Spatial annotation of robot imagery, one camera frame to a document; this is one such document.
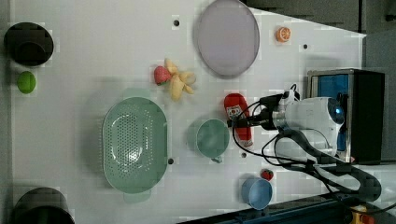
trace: orange toy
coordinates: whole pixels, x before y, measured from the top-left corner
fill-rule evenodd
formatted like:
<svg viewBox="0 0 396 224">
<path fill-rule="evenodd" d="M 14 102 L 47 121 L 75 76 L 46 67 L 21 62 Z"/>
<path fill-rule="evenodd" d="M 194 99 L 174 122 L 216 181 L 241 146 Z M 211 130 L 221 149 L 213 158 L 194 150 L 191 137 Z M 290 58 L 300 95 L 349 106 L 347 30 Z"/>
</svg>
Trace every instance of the orange toy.
<svg viewBox="0 0 396 224">
<path fill-rule="evenodd" d="M 281 27 L 276 31 L 276 39 L 281 43 L 288 42 L 291 36 L 291 30 L 288 27 Z"/>
</svg>

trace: black bowl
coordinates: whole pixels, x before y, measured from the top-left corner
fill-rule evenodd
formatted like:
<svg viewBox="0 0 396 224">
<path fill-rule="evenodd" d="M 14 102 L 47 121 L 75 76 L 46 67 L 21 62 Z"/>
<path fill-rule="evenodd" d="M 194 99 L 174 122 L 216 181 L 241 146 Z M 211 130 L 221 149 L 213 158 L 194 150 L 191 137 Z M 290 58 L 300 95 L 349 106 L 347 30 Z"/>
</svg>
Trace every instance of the black bowl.
<svg viewBox="0 0 396 224">
<path fill-rule="evenodd" d="M 21 22 L 9 28 L 4 45 L 15 62 L 28 66 L 45 63 L 54 49 L 50 33 L 31 22 Z"/>
</svg>

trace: round plate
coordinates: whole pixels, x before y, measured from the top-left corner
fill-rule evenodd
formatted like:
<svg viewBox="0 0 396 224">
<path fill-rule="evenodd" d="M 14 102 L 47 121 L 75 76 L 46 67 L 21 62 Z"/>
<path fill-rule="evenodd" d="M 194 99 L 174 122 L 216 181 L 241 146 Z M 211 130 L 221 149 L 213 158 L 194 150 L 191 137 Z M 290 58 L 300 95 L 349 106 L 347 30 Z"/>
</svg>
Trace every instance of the round plate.
<svg viewBox="0 0 396 224">
<path fill-rule="evenodd" d="M 152 101 L 133 97 L 108 112 L 103 126 L 104 168 L 108 182 L 125 193 L 156 185 L 167 166 L 167 125 Z"/>
<path fill-rule="evenodd" d="M 255 61 L 260 46 L 259 27 L 251 11 L 238 0 L 218 0 L 198 24 L 198 49 L 217 74 L 237 76 Z"/>
</svg>

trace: screw hole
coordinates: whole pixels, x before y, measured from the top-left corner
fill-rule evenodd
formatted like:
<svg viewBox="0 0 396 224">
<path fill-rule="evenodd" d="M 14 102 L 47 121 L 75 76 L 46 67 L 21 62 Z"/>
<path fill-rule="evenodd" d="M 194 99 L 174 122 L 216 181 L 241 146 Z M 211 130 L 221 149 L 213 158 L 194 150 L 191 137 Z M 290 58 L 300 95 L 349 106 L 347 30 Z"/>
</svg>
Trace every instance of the screw hole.
<svg viewBox="0 0 396 224">
<path fill-rule="evenodd" d="M 175 26 L 179 26 L 179 25 L 180 25 L 180 21 L 179 21 L 179 20 L 175 20 L 175 21 L 174 21 L 174 25 L 175 25 Z"/>
</svg>

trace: small red object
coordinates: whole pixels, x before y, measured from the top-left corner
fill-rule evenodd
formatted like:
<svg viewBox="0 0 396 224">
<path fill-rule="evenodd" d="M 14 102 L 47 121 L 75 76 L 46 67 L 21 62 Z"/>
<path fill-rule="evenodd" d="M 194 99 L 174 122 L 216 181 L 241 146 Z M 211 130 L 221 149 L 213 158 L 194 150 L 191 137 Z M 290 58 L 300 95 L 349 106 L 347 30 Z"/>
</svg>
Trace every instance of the small red object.
<svg viewBox="0 0 396 224">
<path fill-rule="evenodd" d="M 231 93 L 224 98 L 224 109 L 228 119 L 236 119 L 242 111 L 248 108 L 247 101 L 244 96 L 239 93 Z M 249 116 L 248 110 L 240 117 L 240 119 Z M 253 145 L 251 140 L 250 127 L 235 129 L 239 138 L 239 143 L 244 147 Z"/>
<path fill-rule="evenodd" d="M 272 172 L 271 170 L 267 170 L 267 169 L 262 170 L 261 177 L 263 179 L 270 181 L 274 177 L 274 172 Z"/>
<path fill-rule="evenodd" d="M 154 80 L 157 85 L 161 86 L 171 79 L 171 74 L 168 69 L 162 66 L 158 66 L 154 70 Z"/>
<path fill-rule="evenodd" d="M 364 224 L 375 224 L 375 219 L 366 215 L 361 216 L 361 222 Z"/>
</svg>

